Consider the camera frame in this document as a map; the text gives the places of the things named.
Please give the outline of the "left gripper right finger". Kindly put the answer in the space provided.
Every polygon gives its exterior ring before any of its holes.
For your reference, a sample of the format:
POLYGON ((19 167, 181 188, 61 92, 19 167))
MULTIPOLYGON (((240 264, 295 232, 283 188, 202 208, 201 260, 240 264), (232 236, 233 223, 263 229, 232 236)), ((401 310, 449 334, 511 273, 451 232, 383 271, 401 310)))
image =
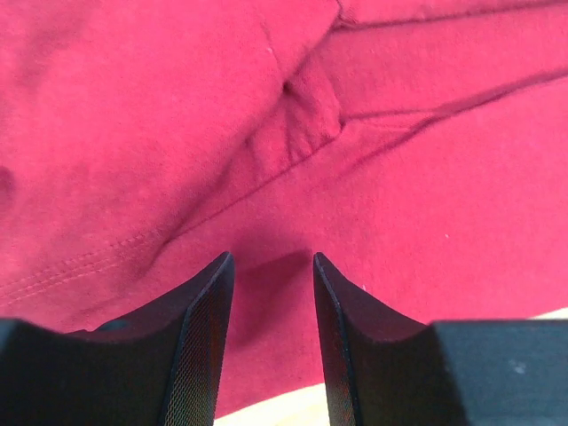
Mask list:
POLYGON ((459 425, 462 405, 437 330, 313 258, 319 345, 332 425, 459 425))

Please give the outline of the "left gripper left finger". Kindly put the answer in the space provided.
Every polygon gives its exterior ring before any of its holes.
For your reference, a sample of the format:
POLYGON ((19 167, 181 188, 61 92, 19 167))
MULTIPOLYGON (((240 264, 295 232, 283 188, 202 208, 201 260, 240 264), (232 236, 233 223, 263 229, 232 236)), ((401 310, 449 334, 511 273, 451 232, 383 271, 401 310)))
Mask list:
POLYGON ((67 334, 72 376, 59 424, 212 424, 233 286, 225 252, 136 310, 67 334))

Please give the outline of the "dark red t shirt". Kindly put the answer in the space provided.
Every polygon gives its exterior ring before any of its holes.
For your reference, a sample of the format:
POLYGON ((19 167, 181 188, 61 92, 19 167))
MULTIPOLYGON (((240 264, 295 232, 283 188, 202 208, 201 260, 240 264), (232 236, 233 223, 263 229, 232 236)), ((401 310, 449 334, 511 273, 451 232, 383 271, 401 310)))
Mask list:
POLYGON ((420 321, 564 308, 566 2, 2 2, 2 315, 224 251, 221 415, 322 381, 316 252, 420 321))

